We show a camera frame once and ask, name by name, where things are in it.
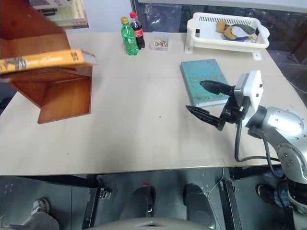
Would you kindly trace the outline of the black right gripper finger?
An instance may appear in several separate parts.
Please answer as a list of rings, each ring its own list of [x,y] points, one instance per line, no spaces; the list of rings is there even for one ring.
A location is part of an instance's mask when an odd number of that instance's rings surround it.
[[[235,87],[230,86],[218,81],[212,81],[212,80],[204,80],[200,81],[200,85],[210,93],[219,95],[232,95],[234,93]]]
[[[224,121],[218,117],[211,115],[209,111],[196,107],[196,106],[186,105],[185,107],[190,113],[192,113],[199,120],[214,126],[219,131],[223,130]]]

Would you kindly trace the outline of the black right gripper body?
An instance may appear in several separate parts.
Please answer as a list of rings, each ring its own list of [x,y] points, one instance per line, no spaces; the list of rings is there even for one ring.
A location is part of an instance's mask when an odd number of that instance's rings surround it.
[[[249,97],[243,96],[239,93],[238,102],[234,86],[223,87],[221,93],[229,96],[220,115],[221,121],[223,123],[239,124],[247,114],[249,108]]]

